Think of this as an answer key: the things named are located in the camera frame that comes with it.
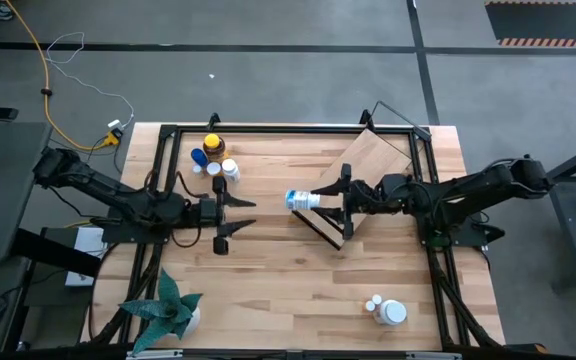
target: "plastic bottle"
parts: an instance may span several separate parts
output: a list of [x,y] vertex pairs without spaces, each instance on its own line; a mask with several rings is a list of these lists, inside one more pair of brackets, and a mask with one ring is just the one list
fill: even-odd
[[375,303],[375,305],[381,304],[381,301],[381,295],[375,294],[372,296],[372,302]]
[[226,159],[221,163],[221,170],[224,173],[226,180],[232,182],[239,182],[241,174],[239,173],[239,167],[233,159]]
[[289,210],[310,210],[319,206],[320,195],[308,191],[288,190],[286,192],[286,207]]
[[365,306],[366,310],[368,310],[370,312],[375,311],[375,308],[376,308],[375,303],[370,301],[370,300],[366,301],[366,305],[364,305],[364,306]]
[[202,167],[199,166],[199,165],[193,166],[193,167],[192,167],[192,172],[193,172],[193,174],[195,174],[195,175],[197,175],[197,176],[199,176],[199,177],[203,177],[203,176],[205,175],[205,173],[204,173],[204,168],[202,168]]
[[406,320],[406,307],[396,300],[386,300],[373,311],[375,320],[382,325],[399,325]]
[[221,165],[219,163],[210,163],[206,166],[206,172],[210,176],[218,176],[221,173]]
[[211,162],[221,163],[228,158],[226,142],[216,134],[208,134],[204,138],[204,152]]
[[192,149],[190,152],[190,157],[195,161],[195,163],[197,163],[197,165],[201,167],[208,165],[208,157],[206,157],[204,151],[199,148]]

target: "brown jar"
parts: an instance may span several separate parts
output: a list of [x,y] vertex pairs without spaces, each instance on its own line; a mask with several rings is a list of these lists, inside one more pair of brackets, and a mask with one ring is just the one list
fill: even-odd
[[204,152],[208,161],[221,164],[228,158],[226,142],[216,134],[208,134],[204,138]]

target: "white cable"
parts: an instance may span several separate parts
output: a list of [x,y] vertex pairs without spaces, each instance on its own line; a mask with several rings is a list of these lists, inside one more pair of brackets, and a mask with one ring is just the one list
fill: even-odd
[[[65,37],[68,37],[68,36],[73,36],[73,35],[81,35],[81,46],[79,46],[79,49],[75,50],[75,52],[72,53],[72,55],[70,55],[70,57],[69,57],[68,60],[66,60],[66,61],[53,60],[53,59],[52,59],[52,56],[50,56],[50,49],[51,49],[57,42],[59,42],[59,40],[65,38]],[[46,61],[48,61],[48,62],[50,63],[50,65],[54,66],[55,69],[59,70],[59,72],[60,72],[63,76],[65,76],[65,77],[67,77],[67,78],[69,78],[69,79],[75,80],[75,81],[78,82],[80,85],[85,86],[85,87],[87,87],[87,88],[94,89],[95,91],[97,91],[97,92],[98,92],[99,94],[101,94],[101,95],[110,96],[110,97],[115,97],[115,98],[120,98],[121,100],[123,100],[123,101],[126,103],[126,105],[128,105],[128,107],[130,108],[130,118],[128,119],[128,121],[127,121],[125,124],[122,124],[122,129],[125,130],[125,129],[128,128],[128,126],[132,123],[132,120],[135,118],[135,109],[132,107],[132,105],[130,104],[130,102],[128,102],[128,100],[126,100],[125,97],[123,97],[123,96],[121,96],[121,95],[119,95],[119,94],[107,93],[107,92],[104,92],[104,91],[99,90],[99,88],[97,88],[97,87],[94,86],[94,85],[86,84],[85,82],[79,80],[78,77],[73,76],[73,75],[68,75],[68,74],[66,74],[66,72],[63,71],[63,70],[59,67],[59,65],[57,65],[57,64],[68,64],[68,63],[70,63],[70,62],[75,58],[75,56],[77,56],[77,54],[84,48],[84,37],[85,37],[85,36],[86,36],[86,34],[84,34],[84,33],[81,32],[81,31],[77,31],[77,32],[74,32],[74,33],[69,33],[69,34],[61,35],[61,36],[58,37],[55,41],[53,41],[52,44],[50,44],[50,46],[48,46],[48,48],[46,49]]]

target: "plant leaf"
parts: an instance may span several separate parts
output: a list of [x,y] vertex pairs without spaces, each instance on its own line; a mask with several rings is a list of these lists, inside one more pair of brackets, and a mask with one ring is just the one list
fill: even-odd
[[135,356],[152,346],[157,342],[162,336],[173,331],[175,324],[168,319],[155,318],[150,322],[150,325],[146,328],[143,334],[137,339],[135,347],[132,349],[132,356]]
[[181,297],[181,303],[186,305],[190,312],[192,313],[197,308],[197,304],[199,304],[199,299],[203,294],[188,294]]
[[185,321],[181,324],[177,324],[175,325],[175,334],[177,335],[177,338],[179,340],[181,340],[181,337],[184,335],[184,332],[186,331],[186,328],[188,327],[188,324],[190,324],[190,321]]
[[166,305],[157,300],[127,301],[119,304],[119,307],[146,320],[152,320],[155,317],[166,317]]
[[181,324],[184,321],[190,320],[192,318],[192,312],[181,303],[177,306],[177,315],[172,318],[172,322],[177,324]]
[[168,301],[175,306],[179,303],[179,288],[177,283],[173,280],[163,268],[161,269],[161,277],[159,278],[159,287],[157,288],[160,301]]

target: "white pot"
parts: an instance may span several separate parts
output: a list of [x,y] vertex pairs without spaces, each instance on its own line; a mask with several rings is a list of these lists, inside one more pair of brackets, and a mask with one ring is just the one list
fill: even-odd
[[[184,331],[184,334],[181,336],[182,340],[185,337],[190,336],[193,332],[195,332],[195,330],[197,329],[197,326],[199,326],[199,320],[201,320],[201,311],[199,310],[199,307],[197,307],[195,309],[195,311],[192,312],[192,318],[190,319],[190,322],[188,323],[188,326],[186,327],[186,331]],[[168,334],[168,336],[177,337],[177,334],[170,333],[170,334]]]

